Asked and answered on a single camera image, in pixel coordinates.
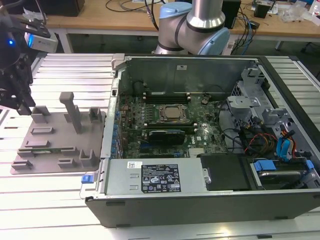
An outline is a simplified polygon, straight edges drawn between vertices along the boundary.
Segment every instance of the power supply label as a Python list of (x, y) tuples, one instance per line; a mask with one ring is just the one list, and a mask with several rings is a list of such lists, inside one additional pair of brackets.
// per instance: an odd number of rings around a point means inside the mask
[(141, 190), (144, 194), (181, 192), (178, 164), (142, 165)]

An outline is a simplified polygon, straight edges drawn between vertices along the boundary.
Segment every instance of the gray bracket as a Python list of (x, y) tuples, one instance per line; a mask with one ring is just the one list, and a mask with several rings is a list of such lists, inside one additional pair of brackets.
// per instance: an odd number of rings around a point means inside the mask
[(68, 113), (50, 113), (36, 106), (11, 174), (89, 172), (99, 167), (106, 113), (98, 107), (80, 112), (72, 92), (62, 92), (60, 102)]

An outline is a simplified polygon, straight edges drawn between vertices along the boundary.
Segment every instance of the cpu socket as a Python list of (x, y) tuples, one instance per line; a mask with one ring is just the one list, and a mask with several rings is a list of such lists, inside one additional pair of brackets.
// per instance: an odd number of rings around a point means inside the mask
[(186, 121), (185, 107), (181, 104), (159, 106), (160, 122)]

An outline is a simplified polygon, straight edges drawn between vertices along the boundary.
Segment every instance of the wooden tabletop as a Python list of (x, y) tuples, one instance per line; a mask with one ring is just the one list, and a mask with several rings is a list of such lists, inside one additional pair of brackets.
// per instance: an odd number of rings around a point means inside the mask
[[(108, 7), (122, 11), (119, 1), (112, 0)], [(85, 5), (77, 17), (49, 16), (47, 26), (49, 28), (73, 28), (73, 29), (99, 29), (99, 30), (128, 30), (128, 31), (156, 31), (146, 13), (141, 12), (114, 12), (106, 9), (107, 0), (85, 0)], [(304, 20), (301, 22), (283, 22), (278, 15), (267, 14), (265, 18), (254, 17), (250, 6), (252, 0), (242, 0), (243, 12), (252, 21), (260, 23), (256, 35), (283, 36), (283, 37), (309, 37), (320, 38), (320, 26), (313, 22)], [(128, 2), (127, 8), (142, 7), (143, 3)], [(162, 4), (155, 4), (154, 14), (159, 16)], [(240, 20), (236, 20), (231, 34), (242, 34), (244, 26)]]

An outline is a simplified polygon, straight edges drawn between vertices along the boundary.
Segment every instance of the blue latch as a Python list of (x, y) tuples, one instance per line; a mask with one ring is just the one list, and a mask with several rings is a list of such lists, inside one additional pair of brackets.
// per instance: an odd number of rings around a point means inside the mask
[(253, 165), (257, 172), (277, 170), (272, 160), (258, 160), (254, 162)]
[(93, 184), (94, 182), (94, 175), (92, 174), (83, 175), (81, 178), (82, 184)]
[(282, 158), (285, 162), (290, 160), (287, 158), (287, 153), (290, 147), (290, 141), (286, 138), (279, 137), (278, 143), (276, 145), (276, 154), (279, 158)]
[(312, 163), (311, 160), (306, 160), (306, 161), (305, 161), (305, 164), (306, 164), (306, 166), (308, 167), (309, 170), (315, 168), (315, 166), (314, 166), (314, 164)]

